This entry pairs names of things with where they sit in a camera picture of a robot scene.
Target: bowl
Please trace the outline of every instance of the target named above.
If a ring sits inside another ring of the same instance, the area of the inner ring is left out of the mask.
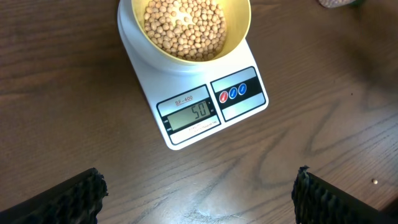
[[[168,54],[167,52],[164,52],[147,36],[146,31],[144,30],[144,14],[149,1],[151,0],[131,0],[132,12],[141,32],[145,35],[147,41],[149,41],[159,52],[161,52],[161,54],[166,56],[171,61],[182,65],[198,65],[219,60],[220,58],[232,52],[242,42],[242,40],[245,39],[249,31],[251,21],[250,0],[217,0],[217,3],[223,8],[225,22],[227,25],[227,35],[222,51],[216,55],[215,58],[206,62],[192,62],[189,60],[180,59]]]

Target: button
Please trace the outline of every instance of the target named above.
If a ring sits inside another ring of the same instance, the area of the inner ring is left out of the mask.
[[[239,95],[245,94],[246,90],[247,90],[246,84],[244,84],[244,83],[240,84],[240,86],[239,86]]]
[[[238,89],[237,89],[236,87],[232,87],[232,88],[229,90],[229,98],[230,98],[231,100],[235,99],[237,94],[238,94]]]
[[[220,103],[225,103],[226,100],[228,100],[228,92],[227,91],[223,91],[220,94]]]

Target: wood grain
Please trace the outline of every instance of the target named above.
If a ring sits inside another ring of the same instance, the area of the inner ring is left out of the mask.
[[[175,152],[120,41],[117,1],[1,1],[0,210],[90,167],[108,183],[100,223],[293,223],[304,164],[376,209],[393,202],[398,3],[251,4],[268,109]]]

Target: kitchen scale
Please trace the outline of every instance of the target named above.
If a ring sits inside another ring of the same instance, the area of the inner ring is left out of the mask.
[[[215,63],[181,65],[141,32],[131,0],[121,0],[122,42],[166,145],[179,150],[267,108],[269,100],[246,40]]]

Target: bowl rim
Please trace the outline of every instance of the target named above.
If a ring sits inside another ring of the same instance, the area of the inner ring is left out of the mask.
[[[250,5],[250,0],[247,0],[247,1],[248,1],[248,4],[249,4],[249,24],[248,24],[248,28],[246,29],[246,31],[245,31],[245,33],[244,33],[244,35],[243,35],[243,38],[242,38],[242,40],[240,41],[239,44],[241,44],[241,42],[246,38],[246,36],[247,36],[247,34],[248,34],[248,32],[249,32],[249,29],[250,29],[250,25],[251,25],[251,5]],[[184,59],[180,59],[180,58],[178,58],[178,57],[174,57],[173,55],[170,55],[170,54],[168,54],[167,52],[165,52],[164,50],[162,50],[159,46],[157,46],[155,43],[153,43],[153,42],[150,40],[150,38],[149,38],[148,35],[146,34],[145,30],[141,27],[140,23],[138,22],[138,18],[137,18],[136,12],[134,12],[133,0],[131,0],[131,10],[132,10],[132,14],[134,15],[134,18],[135,18],[135,20],[136,20],[136,23],[137,23],[137,25],[138,25],[138,28],[139,28],[139,29],[141,30],[141,32],[144,34],[145,38],[152,44],[152,46],[154,46],[157,50],[159,50],[160,52],[162,52],[162,54],[166,55],[166,57],[170,57],[170,58],[172,58],[172,59],[174,59],[174,60],[177,60],[179,63],[186,63],[186,64],[190,64],[190,65],[197,65],[197,64],[199,64],[199,63],[200,63],[200,64],[212,63],[212,62],[215,62],[215,61],[217,61],[217,60],[219,60],[219,59],[221,59],[221,58],[223,58],[223,57],[229,55],[229,53],[228,53],[228,54],[226,54],[226,55],[224,55],[224,56],[221,56],[221,57],[219,57],[219,58],[212,59],[212,60],[205,61],[205,62],[192,62],[192,61],[189,61],[189,60],[184,60]]]

